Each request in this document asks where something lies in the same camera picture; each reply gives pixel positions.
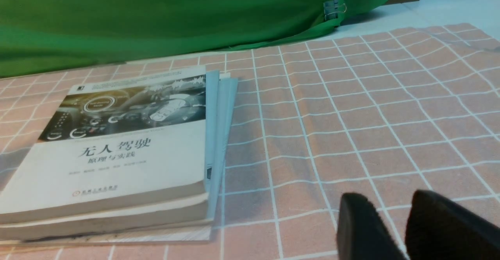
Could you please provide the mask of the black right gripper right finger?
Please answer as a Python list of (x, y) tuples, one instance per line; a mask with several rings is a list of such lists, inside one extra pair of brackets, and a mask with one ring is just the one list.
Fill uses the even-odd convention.
[(417, 190), (405, 246), (411, 260), (498, 260), (500, 230), (441, 194)]

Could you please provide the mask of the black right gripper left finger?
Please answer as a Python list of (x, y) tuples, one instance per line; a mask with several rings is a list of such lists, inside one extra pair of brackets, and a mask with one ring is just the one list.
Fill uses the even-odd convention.
[(405, 260), (374, 205), (362, 194), (341, 196), (336, 245), (340, 260)]

